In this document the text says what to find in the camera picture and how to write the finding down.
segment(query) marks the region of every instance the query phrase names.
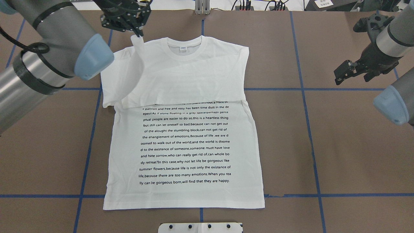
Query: brown tabletop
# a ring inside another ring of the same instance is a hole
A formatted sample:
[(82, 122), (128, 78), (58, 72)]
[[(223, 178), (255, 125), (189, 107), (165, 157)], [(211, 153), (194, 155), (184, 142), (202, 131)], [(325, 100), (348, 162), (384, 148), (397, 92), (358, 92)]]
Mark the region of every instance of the brown tabletop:
[[(112, 51), (131, 33), (100, 27)], [(144, 40), (201, 34), (248, 46), (245, 93), (258, 131), (266, 208), (104, 211), (113, 108), (99, 75), (71, 80), (0, 137), (0, 231), (156, 233), (168, 222), (242, 222), (244, 232), (414, 232), (414, 130), (372, 101), (414, 64), (336, 86), (333, 70), (369, 43), (352, 27), (370, 12), (153, 11)], [(24, 44), (41, 38), (19, 15), (1, 26)], [(0, 67), (14, 48), (0, 38)]]

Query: robotic arm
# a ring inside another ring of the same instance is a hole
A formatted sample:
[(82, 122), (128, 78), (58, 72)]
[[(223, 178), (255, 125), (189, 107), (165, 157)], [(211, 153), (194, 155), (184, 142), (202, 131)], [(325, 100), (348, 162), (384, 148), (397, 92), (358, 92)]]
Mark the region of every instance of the robotic arm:
[[(368, 82), (399, 64), (398, 60), (414, 47), (414, 1), (395, 18), (373, 14), (360, 19), (353, 29), (367, 32), (371, 43), (359, 60), (346, 60), (334, 71), (337, 85), (362, 73)], [(393, 123), (414, 126), (414, 68), (379, 94), (374, 106)]]
[[(104, 12), (103, 27), (143, 35), (152, 0), (95, 2)], [(0, 0), (0, 11), (19, 12), (43, 38), (25, 47), (13, 65), (0, 73), (0, 134), (72, 77), (89, 80), (113, 61), (101, 35), (69, 0)]]

